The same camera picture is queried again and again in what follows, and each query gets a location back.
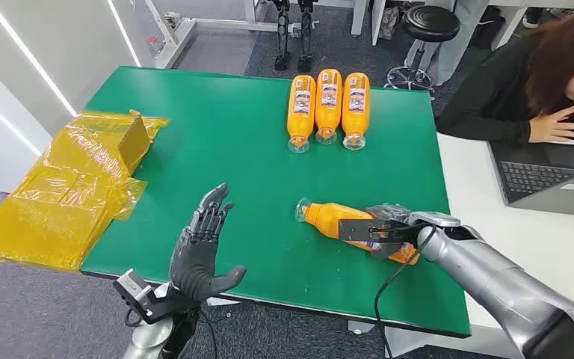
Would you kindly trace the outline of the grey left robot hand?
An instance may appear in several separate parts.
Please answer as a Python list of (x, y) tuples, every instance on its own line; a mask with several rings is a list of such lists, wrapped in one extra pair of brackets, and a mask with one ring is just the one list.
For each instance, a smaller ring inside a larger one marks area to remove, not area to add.
[(228, 195), (224, 182), (204, 194), (171, 256), (171, 287), (194, 301), (204, 301), (235, 288), (246, 275), (242, 265), (228, 273), (215, 274), (215, 258), (220, 233), (233, 202), (223, 203)]

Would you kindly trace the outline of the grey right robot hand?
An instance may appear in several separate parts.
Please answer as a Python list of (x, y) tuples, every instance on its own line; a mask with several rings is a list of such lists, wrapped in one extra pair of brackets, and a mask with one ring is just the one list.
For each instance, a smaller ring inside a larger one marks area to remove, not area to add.
[(388, 258), (399, 263), (416, 262), (416, 231), (407, 223), (410, 210), (399, 204), (367, 207), (370, 218), (341, 219), (339, 239), (352, 245), (364, 245), (374, 258)]

